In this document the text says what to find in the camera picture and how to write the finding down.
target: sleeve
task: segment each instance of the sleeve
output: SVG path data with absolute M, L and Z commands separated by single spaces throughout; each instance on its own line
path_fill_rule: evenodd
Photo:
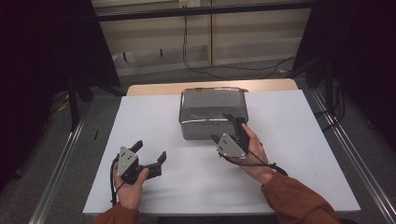
M 339 223 L 332 206 L 296 179 L 275 173 L 262 193 L 281 224 Z
M 116 203 L 106 212 L 96 216 L 93 221 L 95 224 L 137 224 L 139 212 L 122 207 L 120 203 Z

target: human hand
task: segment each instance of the human hand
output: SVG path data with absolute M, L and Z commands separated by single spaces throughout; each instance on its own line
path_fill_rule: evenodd
M 248 142 L 249 153 L 244 159 L 240 158 L 230 158 L 232 161 L 238 162 L 240 164 L 253 164 L 253 163 L 268 163 L 267 156 L 265 154 L 264 148 L 260 139 L 257 135 L 251 131 L 251 129 L 245 124 L 242 124 L 243 129 L 249 136 L 250 140 Z M 268 166 L 243 166 L 241 168 L 255 180 L 262 184 L 266 184 L 274 175 L 274 170 Z
M 117 170 L 119 167 L 119 163 L 116 162 L 113 168 L 113 178 L 114 178 L 114 186 L 116 189 L 120 187 L 117 192 L 120 198 L 120 204 L 123 207 L 137 210 L 140 204 L 140 199 L 142 196 L 143 183 L 149 175 L 149 168 L 143 169 L 136 182 L 132 185 L 124 183 L 120 176 L 117 176 Z

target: gray floor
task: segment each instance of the gray floor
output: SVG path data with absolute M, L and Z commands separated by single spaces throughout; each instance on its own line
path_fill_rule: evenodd
M 265 67 L 278 61 L 234 64 L 245 67 Z M 278 68 L 288 70 L 292 67 L 292 60 Z M 266 77 L 271 70 L 247 71 L 231 68 L 210 68 L 205 70 L 227 79 L 255 79 Z M 278 70 L 273 78 L 283 77 Z M 121 77 L 121 90 L 126 91 L 130 85 L 147 83 L 169 83 L 186 81 L 218 80 L 208 74 L 194 73 L 186 69 L 151 73 L 144 75 Z M 319 108 L 305 86 L 304 76 L 296 79 L 300 89 L 304 90 L 313 111 Z M 92 223 L 92 217 L 82 214 L 97 167 L 106 147 L 106 141 L 111 132 L 112 122 L 120 105 L 120 97 L 93 88 L 95 97 L 91 103 L 79 102 L 81 114 L 83 108 L 89 108 L 89 116 L 79 134 L 75 149 L 70 156 L 63 178 L 57 188 L 51 206 L 45 218 L 45 223 Z M 38 200 L 43 193 L 52 171 L 61 156 L 64 144 L 69 137 L 70 113 L 68 108 L 62 112 L 54 112 L 49 118 L 47 129 L 28 161 L 22 167 L 22 177 L 10 181 L 0 195 L 0 223 L 28 223 Z M 326 127 L 325 118 L 318 118 L 321 127 Z M 350 140 L 361 154 L 377 182 L 388 194 L 393 203 L 396 202 L 396 153 L 391 150 L 386 140 L 377 130 L 370 128 L 367 118 L 359 111 L 348 97 L 346 97 L 346 116 L 342 121 Z M 340 217 L 351 218 L 359 223 L 387 223 L 371 197 L 370 191 L 364 187 L 358 172 L 351 165 L 348 156 L 339 144 L 332 130 L 324 133 L 332 147 L 334 156 L 343 169 L 346 180 L 351 186 L 361 206 L 356 213 L 340 214 Z M 264 217 L 229 217 L 228 223 L 262 223 Z M 142 217 L 142 223 L 154 223 L 156 217 Z M 192 223 L 190 217 L 166 219 L 167 223 Z M 198 221 L 206 222 L 206 217 Z

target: wire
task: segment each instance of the wire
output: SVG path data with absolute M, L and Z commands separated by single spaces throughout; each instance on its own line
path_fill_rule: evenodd
M 117 190 L 116 190 L 116 194 L 119 192 L 119 189 L 120 189 L 124 184 L 125 184 L 125 182 L 122 182 L 122 184 L 119 185 L 119 187 L 118 187 Z
M 319 111 L 319 112 L 315 112 L 314 115 L 315 115 L 315 118 L 318 119 L 318 118 L 320 118 L 322 115 L 324 115 L 324 114 L 326 114 L 326 113 L 328 113 L 328 112 L 329 112 L 328 110 Z
M 236 161 L 232 161 L 232 160 L 230 160 L 230 158 L 225 157 L 225 156 L 223 156 L 223 155 L 221 155 L 221 154 L 219 154 L 219 155 L 220 155 L 222 158 L 224 158 L 226 161 L 228 161 L 228 162 L 230 162 L 230 163 L 232 163 L 232 164 L 234 164 L 234 165 L 238 165 L 238 166 L 248 166 L 248 167 L 254 167 L 254 166 L 268 166 L 268 167 L 270 167 L 271 169 L 274 169 L 274 170 L 280 172 L 282 175 L 288 175 L 288 173 L 286 173 L 286 171 L 283 170 L 282 168 L 278 167 L 278 166 L 276 165 L 275 162 L 274 162 L 274 163 L 266 163 L 266 162 L 260 160 L 259 157 L 256 156 L 253 152 L 249 151 L 249 153 L 251 153 L 254 157 L 256 157 L 256 158 L 260 161 L 260 163 L 239 163 L 239 162 L 236 162 Z
M 211 73 L 199 71 L 197 69 L 192 68 L 189 65 L 189 63 L 187 61 L 187 16 L 184 17 L 184 23 L 185 23 L 185 26 L 184 26 L 184 41 L 183 41 L 183 63 L 184 63 L 184 65 L 186 65 L 186 67 L 192 72 L 207 74 L 207 75 L 210 75 L 212 77 L 216 77 L 216 78 L 222 79 L 222 80 L 230 80 L 230 79 L 225 78 L 225 77 L 219 77 L 219 76 L 216 76 L 216 75 L 211 74 Z
M 330 128 L 334 127 L 335 125 L 339 124 L 341 120 L 344 118 L 345 112 L 346 112 L 346 103 L 345 103 L 345 95 L 344 91 L 341 89 L 341 85 L 338 86 L 337 89 L 337 101 L 340 106 L 340 112 L 338 115 L 335 116 L 335 121 L 331 123 L 329 126 L 325 127 L 322 129 L 323 132 L 328 131 Z
M 110 167 L 110 188 L 111 188 L 111 201 L 110 202 L 113 204 L 113 206 L 117 203 L 117 192 L 119 191 L 120 187 L 123 185 L 123 183 L 122 183 L 117 188 L 117 191 L 114 191 L 113 170 L 114 170 L 114 166 L 118 160 L 119 160 L 119 155 L 117 154 L 116 158 L 113 160 L 113 162 L 111 163 L 111 167 Z
M 293 56 L 291 56 L 291 57 L 289 57 L 287 59 L 284 59 L 284 60 L 280 61 L 279 63 L 277 63 L 275 65 L 271 65 L 271 66 L 263 67 L 263 68 L 246 68 L 246 67 L 237 67 L 237 66 L 228 66 L 228 65 L 214 65 L 214 66 L 194 68 L 194 67 L 191 67 L 189 65 L 189 62 L 187 61 L 187 16 L 184 17 L 184 24 L 185 24 L 185 26 L 184 26 L 184 39 L 183 39 L 183 63 L 192 72 L 210 75 L 212 77 L 216 77 L 216 78 L 222 79 L 222 80 L 231 80 L 231 79 L 228 79 L 228 78 L 225 78 L 225 77 L 219 77 L 219 76 L 216 76 L 216 75 L 214 75 L 212 73 L 204 72 L 204 71 L 201 71 L 201 70 L 205 70 L 205 69 L 209 69 L 209 68 L 232 68 L 232 69 L 240 69 L 240 70 L 248 70 L 248 71 L 261 71 L 261 70 L 274 68 L 274 70 L 271 72 L 271 74 L 269 74 L 266 77 L 261 77 L 260 78 L 260 79 L 265 79 L 265 78 L 271 77 L 275 73 L 276 68 L 278 66 L 280 66 L 282 63 L 285 63 L 285 62 L 287 62 L 288 60 L 291 60 L 291 59 L 295 59 L 295 55 L 293 55 Z

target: finger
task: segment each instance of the finger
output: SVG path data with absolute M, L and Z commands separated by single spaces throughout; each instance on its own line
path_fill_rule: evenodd
M 260 138 L 257 138 L 257 142 L 260 144 L 260 146 L 261 146 L 262 148 L 264 148 L 264 146 L 262 145 L 262 141 L 260 140 Z
M 137 177 L 137 180 L 136 180 L 136 182 L 135 182 L 134 184 L 135 184 L 135 185 L 138 185 L 138 186 L 143 186 L 143 183 L 144 183 L 145 180 L 148 178 L 148 175 L 149 175 L 149 168 L 143 169 L 143 170 L 140 172 L 140 174 L 139 174 L 139 176 Z
M 253 131 L 251 131 L 251 129 L 245 123 L 242 123 L 242 128 L 245 130 L 245 132 L 247 133 L 247 136 L 250 139 L 257 138 L 257 135 Z
M 116 188 L 118 188 L 119 185 L 121 185 L 122 182 L 123 182 L 122 179 L 121 179 L 121 177 L 118 176 L 118 169 L 119 169 L 119 163 L 116 162 L 116 163 L 114 164 L 114 168 L 113 168 L 114 186 L 115 186 Z
M 119 163 L 116 162 L 116 163 L 114 164 L 114 167 L 113 167 L 113 178 L 117 178 L 117 177 L 118 177 L 118 176 L 117 176 L 118 170 L 119 170 Z
M 241 158 L 237 158 L 237 157 L 229 157 L 228 159 L 230 159 L 233 162 L 237 162 L 237 163 L 242 163 L 245 159 L 241 159 Z
M 210 137 L 212 138 L 212 140 L 213 140 L 216 144 L 219 143 L 220 137 L 218 137 L 218 136 L 215 135 L 215 134 L 211 134 Z

